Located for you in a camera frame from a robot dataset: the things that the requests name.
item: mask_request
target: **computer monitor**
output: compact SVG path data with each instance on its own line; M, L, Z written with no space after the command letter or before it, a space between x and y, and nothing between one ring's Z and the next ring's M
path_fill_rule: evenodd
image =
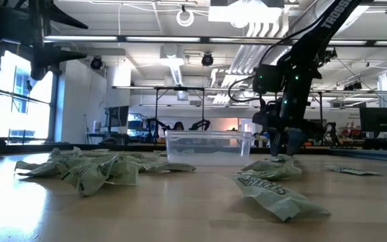
M105 124L107 127L126 126L128 123L129 106L105 108Z
M387 108L360 108L359 115L362 132L387 132Z

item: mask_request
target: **wooden table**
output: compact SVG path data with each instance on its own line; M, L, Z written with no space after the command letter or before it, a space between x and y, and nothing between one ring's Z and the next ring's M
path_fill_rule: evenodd
M14 175L15 161L46 158L1 158L0 241L387 241L387 162L299 156L302 179L280 183L332 215L284 224L256 201L243 198L228 178L239 167L141 174L138 186L104 185L96 195L82 198L57 177ZM323 171L328 164L383 176Z

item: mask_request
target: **security camera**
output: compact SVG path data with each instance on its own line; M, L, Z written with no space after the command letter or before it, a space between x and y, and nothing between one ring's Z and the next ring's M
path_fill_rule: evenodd
M101 70L104 68L104 62L102 61L101 56L94 56L93 60L91 61L91 68L93 70Z
M213 65L213 56L212 53L205 53L204 57L202 57L201 61L202 65L205 67L209 67Z

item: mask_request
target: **cable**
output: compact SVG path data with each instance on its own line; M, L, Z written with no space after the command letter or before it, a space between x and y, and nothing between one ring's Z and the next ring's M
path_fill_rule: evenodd
M249 99L245 99L245 100L237 100L237 99L233 98L233 96L231 95L231 89L232 89L236 84L242 83L243 81L249 80L249 79L251 79L251 78L253 78L253 77L252 77L252 76L246 77L246 78L244 78L244 79L241 79L241 80L238 80L238 81L235 81L234 83L232 83L231 86L229 86L229 88L228 88L228 97L229 97L232 101L238 102L238 103L241 103L241 102L251 102L251 101L254 101L254 100L260 100L261 97L254 97L254 98L249 98Z
M144 9L144 8L137 7L135 5L130 5L130 4L124 4L124 5L128 6L128 7L133 7L133 8L139 9L139 10L143 10L143 11L153 11L153 12L180 11L180 9L154 10L154 9Z
M345 64L345 63L343 63L343 61L341 61L338 57L337 57L337 60L339 60L339 62L353 75L353 76L357 76L357 75L355 75L355 73L353 73L353 71L349 68L349 67L347 67L347 65ZM371 87L369 87L367 84L365 84L360 78L358 78L358 81L360 82L360 83L362 83L364 86L366 86L370 91L372 91L375 95L377 95L380 99L382 99L384 102L386 102L387 103L387 101L382 97L382 96L380 96L379 94L377 94L376 93L376 91L375 90L373 90Z
M194 13L196 13L196 14L198 14L198 15L202 15L202 16L208 17L208 14L200 13L200 12L194 11L194 10L192 10L192 12L194 12Z
M297 32L294 32L288 36L286 36L285 38L282 38L281 40L277 41L276 43L272 44L266 51L265 51L265 54L262 56L261 60L259 61L259 64L262 63L263 59L265 59L265 57L268 55L268 53L271 51L272 48L276 47L277 45L285 42L286 40L289 40L290 38L294 37L294 36L297 36L298 34L301 34L302 32L305 32L306 30L312 28L313 26L317 25L317 23L323 18L323 16L325 16L325 13L322 13L321 16L319 16L314 22L312 22L309 26L301 29L301 30L298 30Z

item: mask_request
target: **window frame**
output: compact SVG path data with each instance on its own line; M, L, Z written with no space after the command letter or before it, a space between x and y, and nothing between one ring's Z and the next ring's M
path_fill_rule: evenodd
M31 98L31 97L28 97L26 95L20 95L20 94L17 94L17 93L14 93L15 91L15 78L13 79L13 91L10 92L10 91L3 91L2 89L0 89L0 95L9 95L11 96L11 102L13 103L14 99L23 99L23 100L26 100L26 103L28 105L28 102L36 102L36 103L41 103L41 104L46 104L46 105L49 105L49 108L50 108L50 113L49 113L49 127L48 127L48 135L47 135L47 138L28 138L28 137L24 137L22 138L24 141L33 141L33 140L43 140L43 141L54 141L54 130L55 130L55 121L56 121L56 99L57 99L57 88L58 88L58 81L59 81L59 78L60 78L60 71L57 70L57 71L52 71L53 73L53 78L52 78L52 90L51 90L51 99L50 99L50 103L47 103L47 102L43 102L43 101L40 101L40 100L37 100L37 99L34 99L34 98Z

